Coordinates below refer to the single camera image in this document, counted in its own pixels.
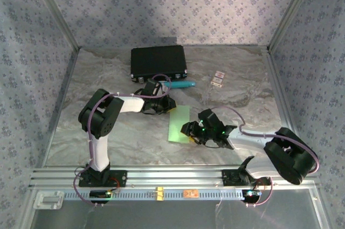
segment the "gray marble table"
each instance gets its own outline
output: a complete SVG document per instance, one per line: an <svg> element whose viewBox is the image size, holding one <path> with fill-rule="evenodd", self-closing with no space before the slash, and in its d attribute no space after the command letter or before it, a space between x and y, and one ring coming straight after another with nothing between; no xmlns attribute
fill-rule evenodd
<svg viewBox="0 0 345 229"><path fill-rule="evenodd" d="M215 106L236 108L247 129L268 131L281 126L277 104L259 47L185 47L187 80L196 87L172 89L170 96L179 105L188 105L190 120L200 111ZM216 70L226 73L224 86L210 85ZM51 142L46 165L80 165L89 158L86 133L78 114L98 88L132 93L142 85L129 77L130 49L80 50L61 116ZM215 110L225 124L239 125L236 114ZM157 164L240 164L250 154L237 155L229 149L209 149L194 143L168 142L169 114L119 115L109 136L108 154L112 165Z"/></svg>

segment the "green sponge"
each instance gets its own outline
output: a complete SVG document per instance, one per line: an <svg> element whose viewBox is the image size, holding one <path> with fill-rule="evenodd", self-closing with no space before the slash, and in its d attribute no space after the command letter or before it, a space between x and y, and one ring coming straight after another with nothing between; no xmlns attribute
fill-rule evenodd
<svg viewBox="0 0 345 229"><path fill-rule="evenodd" d="M189 137L181 133L181 128L189 122L189 106L178 105L170 112L168 141L176 143L188 143Z"/></svg>

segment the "orange label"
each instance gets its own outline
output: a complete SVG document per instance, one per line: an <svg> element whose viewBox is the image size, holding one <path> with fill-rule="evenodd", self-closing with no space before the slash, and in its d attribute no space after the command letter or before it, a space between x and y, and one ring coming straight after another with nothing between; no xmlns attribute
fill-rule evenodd
<svg viewBox="0 0 345 229"><path fill-rule="evenodd" d="M184 198L198 198L199 191L198 190L184 190L183 197Z"/></svg>

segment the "blue marker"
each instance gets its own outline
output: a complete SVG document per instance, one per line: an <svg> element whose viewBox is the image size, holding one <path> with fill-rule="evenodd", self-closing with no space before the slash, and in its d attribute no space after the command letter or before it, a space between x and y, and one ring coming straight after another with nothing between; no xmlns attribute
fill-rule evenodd
<svg viewBox="0 0 345 229"><path fill-rule="evenodd" d="M161 81L161 83L167 87L169 87L169 82L166 81ZM191 81L178 81L178 82L171 82L171 89L175 88L186 88L186 87L191 87L195 86L195 82Z"/></svg>

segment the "blue floral wallpaper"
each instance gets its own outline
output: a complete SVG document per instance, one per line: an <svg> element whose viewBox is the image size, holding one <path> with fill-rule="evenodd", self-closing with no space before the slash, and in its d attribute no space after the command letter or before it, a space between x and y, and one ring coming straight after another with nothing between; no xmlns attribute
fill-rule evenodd
<svg viewBox="0 0 345 229"><path fill-rule="evenodd" d="M291 0L56 0L79 46L267 45Z"/></svg>
<svg viewBox="0 0 345 229"><path fill-rule="evenodd" d="M40 166L72 49L42 0L0 0L0 228Z"/></svg>
<svg viewBox="0 0 345 229"><path fill-rule="evenodd" d="M345 0L305 0L274 58L301 137L345 228Z"/></svg>

